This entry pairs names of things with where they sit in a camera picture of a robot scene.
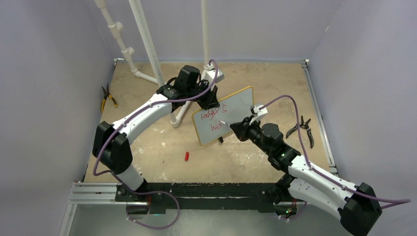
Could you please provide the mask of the yellow-framed whiteboard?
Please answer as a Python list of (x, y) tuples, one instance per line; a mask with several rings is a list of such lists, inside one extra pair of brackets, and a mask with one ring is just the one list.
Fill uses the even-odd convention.
[(243, 88), (224, 97), (219, 103), (219, 108), (200, 109), (192, 115), (194, 128), (202, 146), (232, 132), (228, 126), (219, 123), (219, 120), (230, 124), (241, 122), (251, 115), (250, 108), (254, 105), (253, 87)]

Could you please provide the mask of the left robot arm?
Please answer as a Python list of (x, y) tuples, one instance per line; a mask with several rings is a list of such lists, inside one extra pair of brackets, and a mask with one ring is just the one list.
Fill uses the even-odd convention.
[(205, 72), (185, 65), (176, 77), (160, 86), (147, 103), (131, 114), (111, 124), (101, 122), (97, 126), (92, 147), (92, 154), (96, 158), (93, 175), (100, 175), (97, 167), (101, 163), (107, 167), (107, 172), (128, 187), (129, 197), (134, 201), (144, 199), (147, 181), (133, 166), (131, 144), (147, 128), (187, 102), (196, 102), (204, 110), (218, 108), (216, 83), (223, 79), (224, 73), (213, 61)]

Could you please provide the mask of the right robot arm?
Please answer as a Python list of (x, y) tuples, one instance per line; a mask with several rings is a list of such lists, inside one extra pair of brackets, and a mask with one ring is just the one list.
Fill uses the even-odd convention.
[(236, 137), (250, 140), (268, 156), (268, 161), (284, 176), (276, 187), (282, 200), (291, 197), (308, 202), (334, 216), (354, 236), (366, 236), (382, 214), (374, 189), (341, 179), (307, 161), (305, 156), (284, 142), (278, 125), (249, 118), (229, 126)]

